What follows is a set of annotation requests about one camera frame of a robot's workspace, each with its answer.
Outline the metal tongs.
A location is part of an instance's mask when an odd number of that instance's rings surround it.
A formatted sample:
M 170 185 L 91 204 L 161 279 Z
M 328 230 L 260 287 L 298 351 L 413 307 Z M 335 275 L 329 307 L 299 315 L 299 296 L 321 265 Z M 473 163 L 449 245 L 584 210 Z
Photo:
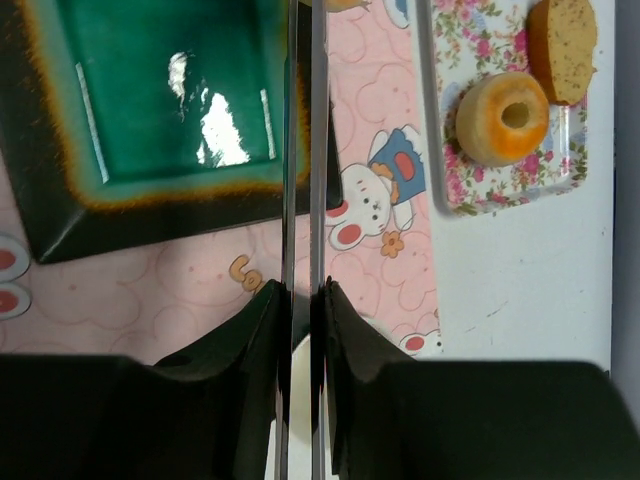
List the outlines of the metal tongs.
M 285 59 L 282 281 L 289 323 L 281 350 L 275 476 L 287 479 L 294 307 L 310 312 L 312 479 L 326 478 L 324 215 L 329 136 L 326 9 L 322 1 L 290 1 Z

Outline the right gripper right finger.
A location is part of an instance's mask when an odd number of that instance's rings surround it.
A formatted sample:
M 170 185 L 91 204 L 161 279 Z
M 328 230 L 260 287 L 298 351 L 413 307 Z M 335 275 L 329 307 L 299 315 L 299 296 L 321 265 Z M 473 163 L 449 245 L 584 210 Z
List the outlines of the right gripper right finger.
M 331 467 L 342 479 L 635 479 L 639 435 L 581 361 L 417 360 L 322 293 Z

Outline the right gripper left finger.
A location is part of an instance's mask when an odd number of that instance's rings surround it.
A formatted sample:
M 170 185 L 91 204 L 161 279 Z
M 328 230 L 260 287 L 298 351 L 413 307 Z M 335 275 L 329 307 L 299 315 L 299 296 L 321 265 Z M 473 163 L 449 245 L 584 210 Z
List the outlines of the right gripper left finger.
M 1 358 L 5 479 L 260 479 L 275 416 L 284 288 L 153 365 Z

